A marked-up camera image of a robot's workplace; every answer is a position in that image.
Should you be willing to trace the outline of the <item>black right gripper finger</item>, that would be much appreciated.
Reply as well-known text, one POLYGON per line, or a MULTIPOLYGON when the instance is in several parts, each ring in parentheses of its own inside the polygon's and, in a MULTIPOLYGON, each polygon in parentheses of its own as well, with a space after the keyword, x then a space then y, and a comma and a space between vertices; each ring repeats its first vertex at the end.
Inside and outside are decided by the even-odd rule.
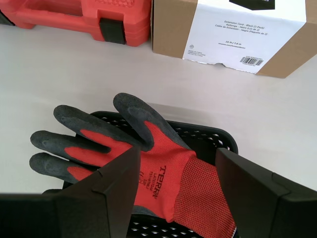
POLYGON ((140 150, 132 148, 57 193, 3 194, 3 238, 124 238, 138 188, 140 150))
POLYGON ((222 192, 242 238, 315 238, 317 192, 227 149, 216 152, 222 192))

